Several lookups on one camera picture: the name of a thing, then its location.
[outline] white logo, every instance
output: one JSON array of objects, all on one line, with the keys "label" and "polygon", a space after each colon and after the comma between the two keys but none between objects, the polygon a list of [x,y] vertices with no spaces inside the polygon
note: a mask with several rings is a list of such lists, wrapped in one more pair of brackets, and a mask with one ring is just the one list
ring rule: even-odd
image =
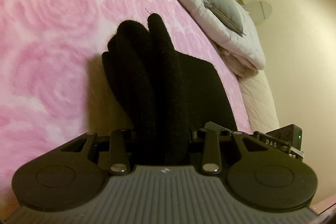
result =
[{"label": "white logo", "polygon": [[171,170],[168,169],[168,168],[162,168],[162,169],[161,169],[161,172],[162,172],[162,173],[165,173],[165,174],[168,173],[168,172],[170,172],[170,171],[171,171]]}]

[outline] rose pattern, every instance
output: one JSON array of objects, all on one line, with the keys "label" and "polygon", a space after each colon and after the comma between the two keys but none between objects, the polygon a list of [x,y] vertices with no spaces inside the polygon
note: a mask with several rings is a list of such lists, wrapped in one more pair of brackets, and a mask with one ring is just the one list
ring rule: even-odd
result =
[{"label": "rose pattern", "polygon": [[95,0],[24,0],[15,13],[25,27],[35,32],[53,31],[71,37],[83,37],[95,31]]},{"label": "rose pattern", "polygon": [[13,91],[38,98],[54,118],[76,117],[85,110],[89,56],[64,42],[32,43],[17,58]]},{"label": "rose pattern", "polygon": [[214,64],[238,130],[250,132],[236,77],[177,0],[0,0],[0,219],[17,208],[14,171],[85,131],[88,59],[122,20],[147,26],[147,10],[178,51]]}]

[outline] silver screw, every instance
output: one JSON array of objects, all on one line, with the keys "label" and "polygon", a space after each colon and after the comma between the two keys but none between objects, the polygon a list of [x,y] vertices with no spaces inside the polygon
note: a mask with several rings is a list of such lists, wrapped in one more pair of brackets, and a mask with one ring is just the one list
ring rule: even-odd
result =
[{"label": "silver screw", "polygon": [[219,169],[219,166],[217,164],[204,164],[202,166],[202,169],[205,172],[216,172]]},{"label": "silver screw", "polygon": [[127,166],[125,164],[113,164],[111,170],[113,172],[123,173],[127,170]]}]

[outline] mattress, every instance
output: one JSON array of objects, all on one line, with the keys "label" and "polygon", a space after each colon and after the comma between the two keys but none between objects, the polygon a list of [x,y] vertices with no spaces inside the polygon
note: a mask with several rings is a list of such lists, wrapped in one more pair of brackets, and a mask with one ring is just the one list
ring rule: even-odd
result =
[{"label": "mattress", "polygon": [[174,47],[211,62],[238,130],[250,132],[235,75],[177,0],[0,0],[0,219],[18,204],[24,163],[85,133],[131,126],[106,82],[101,54],[126,19],[162,16]]}]

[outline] black circular joint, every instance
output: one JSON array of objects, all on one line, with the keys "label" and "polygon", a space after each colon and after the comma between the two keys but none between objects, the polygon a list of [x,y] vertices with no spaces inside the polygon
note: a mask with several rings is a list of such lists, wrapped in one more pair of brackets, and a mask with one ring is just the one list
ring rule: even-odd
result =
[{"label": "black circular joint", "polygon": [[286,167],[268,165],[260,167],[255,171],[255,178],[265,186],[279,188],[291,184],[294,179],[294,174]]},{"label": "black circular joint", "polygon": [[267,156],[249,152],[235,163],[226,178],[231,191],[263,211],[287,212],[306,206],[317,189],[314,171],[278,150]]},{"label": "black circular joint", "polygon": [[101,169],[78,153],[44,155],[22,167],[12,179],[21,205],[41,211],[62,211],[77,207],[102,189]]}]

